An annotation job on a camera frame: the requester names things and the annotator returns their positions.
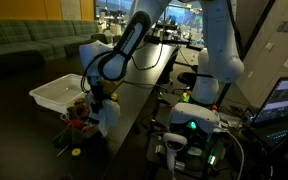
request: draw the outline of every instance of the white tray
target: white tray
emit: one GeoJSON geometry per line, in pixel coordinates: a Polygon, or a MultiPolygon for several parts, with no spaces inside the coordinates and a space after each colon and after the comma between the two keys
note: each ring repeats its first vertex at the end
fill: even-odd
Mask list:
{"type": "MultiPolygon", "coordinates": [[[[80,87],[81,79],[82,76],[68,74],[30,91],[29,94],[38,105],[66,114],[67,108],[73,106],[76,99],[85,98],[86,94],[80,87]]],[[[90,88],[86,81],[85,88],[90,88]]]]}

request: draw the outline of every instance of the floor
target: floor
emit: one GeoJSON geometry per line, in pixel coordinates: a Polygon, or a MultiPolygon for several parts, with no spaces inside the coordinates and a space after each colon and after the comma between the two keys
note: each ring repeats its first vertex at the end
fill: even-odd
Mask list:
{"type": "MultiPolygon", "coordinates": [[[[194,65],[197,64],[198,52],[190,49],[186,49],[184,46],[180,48],[180,53],[176,59],[177,62],[184,64],[194,65]]],[[[168,87],[168,91],[172,92],[173,88],[184,87],[183,84],[177,81],[176,77],[180,72],[193,72],[190,67],[179,64],[174,65],[174,70],[171,73],[171,79],[174,84],[168,87]]],[[[220,91],[223,88],[223,84],[220,84],[220,91]]],[[[176,91],[175,95],[180,96],[182,92],[176,91]]],[[[147,167],[145,143],[147,140],[147,127],[152,117],[152,111],[157,92],[152,92],[151,96],[147,100],[144,108],[136,120],[136,126],[129,132],[124,144],[122,145],[116,159],[114,160],[111,169],[107,172],[106,179],[114,180],[127,180],[127,179],[144,179],[147,167]]],[[[172,94],[163,93],[163,96],[173,96],[172,94]]],[[[233,113],[230,106],[240,107],[243,110],[248,106],[247,99],[243,96],[241,91],[235,84],[232,84],[227,92],[221,109],[226,110],[226,113],[233,113]]],[[[191,179],[186,176],[176,174],[177,179],[191,179]]],[[[170,173],[166,169],[160,169],[156,178],[159,179],[172,179],[170,173]]]]}

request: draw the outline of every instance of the desk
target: desk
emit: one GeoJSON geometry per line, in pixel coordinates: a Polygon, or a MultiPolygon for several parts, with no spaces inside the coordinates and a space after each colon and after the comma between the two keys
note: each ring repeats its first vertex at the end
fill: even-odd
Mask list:
{"type": "MultiPolygon", "coordinates": [[[[133,56],[139,67],[155,64],[160,45],[148,44],[133,56]]],[[[129,61],[125,79],[155,84],[172,51],[164,45],[159,64],[138,71],[129,61]]],[[[59,114],[36,105],[28,92],[68,73],[82,74],[78,56],[49,61],[43,69],[0,79],[0,179],[102,179],[143,107],[152,86],[141,88],[123,83],[119,94],[121,116],[106,138],[91,138],[81,148],[79,160],[71,149],[60,157],[51,139],[65,128],[59,114]]]]}

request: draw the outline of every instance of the computer monitor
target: computer monitor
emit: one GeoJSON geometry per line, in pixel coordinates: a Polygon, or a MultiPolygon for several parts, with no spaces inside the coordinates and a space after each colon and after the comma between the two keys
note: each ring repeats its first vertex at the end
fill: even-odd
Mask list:
{"type": "Polygon", "coordinates": [[[252,125],[270,124],[288,119],[288,77],[280,78],[271,93],[254,116],[252,125]]]}

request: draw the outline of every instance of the white plastic bin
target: white plastic bin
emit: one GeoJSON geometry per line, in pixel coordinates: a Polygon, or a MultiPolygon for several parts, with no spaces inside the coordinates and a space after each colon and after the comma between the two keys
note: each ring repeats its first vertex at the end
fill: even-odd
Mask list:
{"type": "MultiPolygon", "coordinates": [[[[66,114],[67,108],[73,106],[76,99],[86,95],[80,87],[81,79],[82,76],[68,74],[30,91],[29,94],[38,105],[66,114]]],[[[87,81],[85,88],[90,88],[87,81]]]]}

